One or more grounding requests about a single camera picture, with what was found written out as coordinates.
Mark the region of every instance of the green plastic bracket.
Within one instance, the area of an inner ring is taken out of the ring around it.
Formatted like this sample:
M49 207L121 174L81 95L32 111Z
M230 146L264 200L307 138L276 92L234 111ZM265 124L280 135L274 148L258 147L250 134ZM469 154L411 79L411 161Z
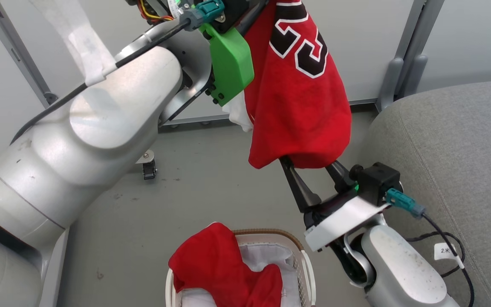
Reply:
M244 37L234 28L220 34L205 23L200 31L211 37L210 53L215 82L209 90L214 102L222 107L253 81L255 73L251 50Z

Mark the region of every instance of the gray fabric cushion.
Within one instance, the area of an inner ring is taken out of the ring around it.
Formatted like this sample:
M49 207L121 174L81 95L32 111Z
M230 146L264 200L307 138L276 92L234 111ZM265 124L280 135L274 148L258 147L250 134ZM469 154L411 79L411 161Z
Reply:
M475 285L475 306L491 306L491 82L448 87L409 96L384 110L370 127L360 163L385 163L401 172L406 194L427 207L466 248L465 266ZM397 208L386 219L404 237L434 231ZM413 243L433 261L440 237ZM450 260L434 264L439 272ZM445 278L448 293L466 306L461 272Z

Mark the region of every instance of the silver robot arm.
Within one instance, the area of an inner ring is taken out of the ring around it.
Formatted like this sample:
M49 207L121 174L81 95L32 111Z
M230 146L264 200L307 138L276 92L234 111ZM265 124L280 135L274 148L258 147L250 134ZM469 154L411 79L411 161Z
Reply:
M117 60L173 25L150 29ZM38 306L60 235L155 142L158 126L201 93L210 72L206 39L181 31L84 90L0 155L0 307Z

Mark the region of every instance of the yellow wire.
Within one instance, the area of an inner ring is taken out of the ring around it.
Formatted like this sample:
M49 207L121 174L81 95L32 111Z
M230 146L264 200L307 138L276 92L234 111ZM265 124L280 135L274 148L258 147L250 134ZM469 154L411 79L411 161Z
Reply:
M144 11L144 14L145 16L151 18L151 19L164 19L164 20L171 20L169 18L162 18L160 16L156 16L156 15L151 15L147 12L147 8L145 8L145 3L144 3L144 0L140 0L140 4L142 4L142 10Z

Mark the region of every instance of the gray floor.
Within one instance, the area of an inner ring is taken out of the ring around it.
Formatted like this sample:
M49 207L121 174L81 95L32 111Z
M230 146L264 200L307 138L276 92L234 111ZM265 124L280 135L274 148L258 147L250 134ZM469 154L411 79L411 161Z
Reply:
M354 113L352 141L339 159L355 163L374 113ZM164 306L168 260L213 221L230 229L277 228L304 242L304 223L281 166L248 164L251 134L238 126L177 128L160 134L158 176L134 168L102 194L70 229L59 307ZM325 171L302 171L320 196L334 194ZM367 306L331 251L308 251L317 305Z

